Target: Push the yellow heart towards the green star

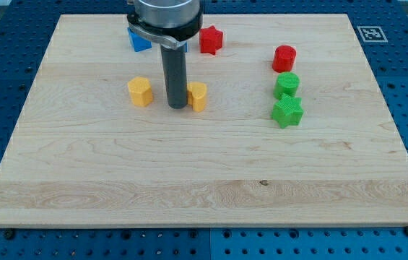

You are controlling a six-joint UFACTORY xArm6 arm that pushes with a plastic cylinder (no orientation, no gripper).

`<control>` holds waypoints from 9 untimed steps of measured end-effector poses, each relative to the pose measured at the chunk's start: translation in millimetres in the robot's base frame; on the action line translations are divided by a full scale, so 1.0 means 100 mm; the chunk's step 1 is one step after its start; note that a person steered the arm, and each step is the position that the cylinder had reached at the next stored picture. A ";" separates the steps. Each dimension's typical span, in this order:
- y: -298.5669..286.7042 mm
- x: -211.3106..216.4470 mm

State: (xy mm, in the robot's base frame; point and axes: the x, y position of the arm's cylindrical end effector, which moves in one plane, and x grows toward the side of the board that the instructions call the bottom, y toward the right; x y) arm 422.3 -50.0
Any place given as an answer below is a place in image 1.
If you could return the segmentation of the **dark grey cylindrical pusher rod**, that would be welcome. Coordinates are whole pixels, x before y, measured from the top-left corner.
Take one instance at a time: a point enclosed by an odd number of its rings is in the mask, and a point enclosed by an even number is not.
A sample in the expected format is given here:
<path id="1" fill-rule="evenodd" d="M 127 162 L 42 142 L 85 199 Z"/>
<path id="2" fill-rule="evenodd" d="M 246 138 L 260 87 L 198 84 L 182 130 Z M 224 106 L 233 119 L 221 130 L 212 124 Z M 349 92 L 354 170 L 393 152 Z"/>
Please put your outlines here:
<path id="1" fill-rule="evenodd" d="M 160 46 L 168 105 L 181 109 L 187 106 L 185 46 L 177 49 Z"/>

